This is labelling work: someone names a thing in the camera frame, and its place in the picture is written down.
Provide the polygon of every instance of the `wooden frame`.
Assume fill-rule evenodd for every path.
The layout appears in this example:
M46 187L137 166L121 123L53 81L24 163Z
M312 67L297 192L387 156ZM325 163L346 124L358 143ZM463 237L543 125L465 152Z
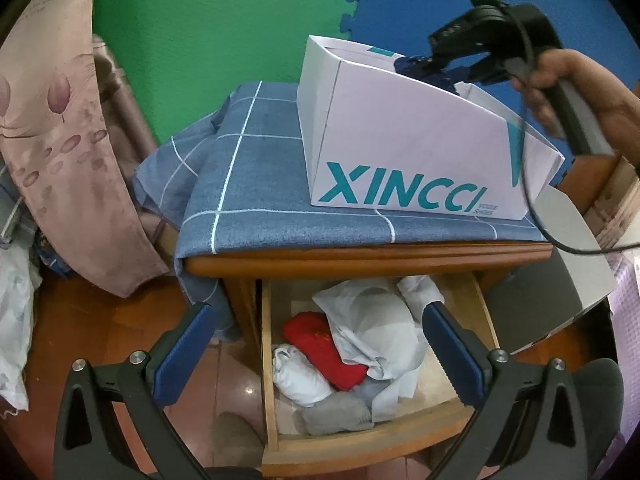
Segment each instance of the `wooden frame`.
M218 278L370 278L464 272L546 260L547 242L448 242L330 249L275 249L206 254L184 269Z

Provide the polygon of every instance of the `gray sock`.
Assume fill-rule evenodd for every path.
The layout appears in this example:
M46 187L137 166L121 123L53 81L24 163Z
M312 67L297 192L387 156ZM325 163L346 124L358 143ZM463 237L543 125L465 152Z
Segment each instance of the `gray sock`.
M360 384L356 384L349 391L364 400L367 408L371 409L371 403L373 402L373 399L375 399L382 390L389 386L389 384L391 384L391 380L381 381L366 376L364 378L364 381L362 381Z
M311 408L303 408L302 418L312 435L373 428L371 411L351 392L335 392Z

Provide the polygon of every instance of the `red cloth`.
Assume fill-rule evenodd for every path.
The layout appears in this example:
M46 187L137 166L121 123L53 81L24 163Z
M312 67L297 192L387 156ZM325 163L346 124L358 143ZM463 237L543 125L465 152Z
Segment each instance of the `red cloth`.
M366 365L348 365L342 362L329 322L321 312L300 312L282 327L282 336L297 347L326 380L342 391L351 390L367 375Z

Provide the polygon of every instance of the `blue checkered cloth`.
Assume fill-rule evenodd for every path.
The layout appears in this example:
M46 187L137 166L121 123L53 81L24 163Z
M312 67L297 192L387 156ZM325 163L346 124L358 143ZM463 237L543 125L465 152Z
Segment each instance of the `blue checkered cloth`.
M218 280L182 258L225 251L346 247L446 240L542 240L533 224L469 216L310 205L297 85L238 87L213 112L155 150L136 170L136 199L180 231L175 271L191 303L228 312L216 336L238 336Z
M0 155L0 248L6 249L15 236L33 241L36 229L37 225Z

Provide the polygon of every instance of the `open drawer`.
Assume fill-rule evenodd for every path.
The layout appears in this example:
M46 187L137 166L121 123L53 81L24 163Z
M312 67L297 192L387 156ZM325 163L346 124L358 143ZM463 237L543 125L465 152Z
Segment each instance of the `open drawer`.
M482 293L470 272L433 277L446 307L463 328L487 346L498 343ZM342 471L405 456L458 434L473 413L462 405L434 357L428 352L413 399L404 400L399 416L372 430L309 436L296 431L295 406L273 386L272 351L284 342L281 327L289 317L316 310L313 294L338 283L321 280L271 280L262 287L262 371L267 446L265 477ZM434 384L440 386L435 390Z

